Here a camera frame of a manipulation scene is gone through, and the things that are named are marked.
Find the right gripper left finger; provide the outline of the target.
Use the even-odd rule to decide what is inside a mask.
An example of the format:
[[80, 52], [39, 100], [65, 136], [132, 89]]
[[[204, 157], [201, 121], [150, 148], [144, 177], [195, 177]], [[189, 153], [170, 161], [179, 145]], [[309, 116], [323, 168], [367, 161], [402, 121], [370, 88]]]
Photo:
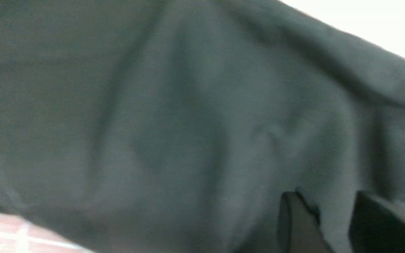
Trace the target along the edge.
[[277, 242], [283, 253], [332, 253], [325, 241], [317, 216], [297, 192], [281, 195]]

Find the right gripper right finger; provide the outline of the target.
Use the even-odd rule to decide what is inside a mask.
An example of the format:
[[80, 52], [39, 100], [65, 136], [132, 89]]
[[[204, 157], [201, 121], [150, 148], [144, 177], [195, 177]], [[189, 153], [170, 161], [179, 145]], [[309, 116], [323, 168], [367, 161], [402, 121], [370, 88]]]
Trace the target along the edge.
[[405, 209], [359, 191], [348, 236], [354, 253], [405, 253]]

